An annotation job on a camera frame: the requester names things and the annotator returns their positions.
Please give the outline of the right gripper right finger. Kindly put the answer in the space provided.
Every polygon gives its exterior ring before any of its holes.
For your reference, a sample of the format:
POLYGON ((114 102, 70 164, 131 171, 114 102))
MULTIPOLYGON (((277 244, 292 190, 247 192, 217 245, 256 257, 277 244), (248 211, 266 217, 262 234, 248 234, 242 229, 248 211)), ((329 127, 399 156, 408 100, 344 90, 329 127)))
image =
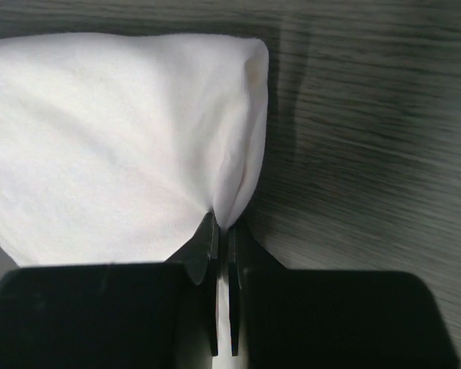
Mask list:
POLYGON ((436 300, 403 271, 283 266, 228 234, 231 352, 244 368, 458 368, 436 300))

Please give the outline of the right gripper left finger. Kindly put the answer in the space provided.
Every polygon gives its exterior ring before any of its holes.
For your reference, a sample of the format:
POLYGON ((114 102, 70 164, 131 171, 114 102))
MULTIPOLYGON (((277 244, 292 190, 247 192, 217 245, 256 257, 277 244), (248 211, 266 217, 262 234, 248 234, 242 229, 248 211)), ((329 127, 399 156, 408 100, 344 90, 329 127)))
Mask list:
POLYGON ((0 368, 209 368, 219 228, 166 261, 21 268, 0 280, 0 368))

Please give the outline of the white Coca-Cola t-shirt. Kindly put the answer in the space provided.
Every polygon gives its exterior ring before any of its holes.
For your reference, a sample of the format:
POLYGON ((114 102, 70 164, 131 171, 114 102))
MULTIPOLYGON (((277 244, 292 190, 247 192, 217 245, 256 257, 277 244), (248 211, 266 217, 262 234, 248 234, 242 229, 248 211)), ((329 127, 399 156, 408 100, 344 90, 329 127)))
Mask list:
POLYGON ((162 261, 257 186, 269 52, 257 38, 0 40, 0 248, 19 267, 162 261))

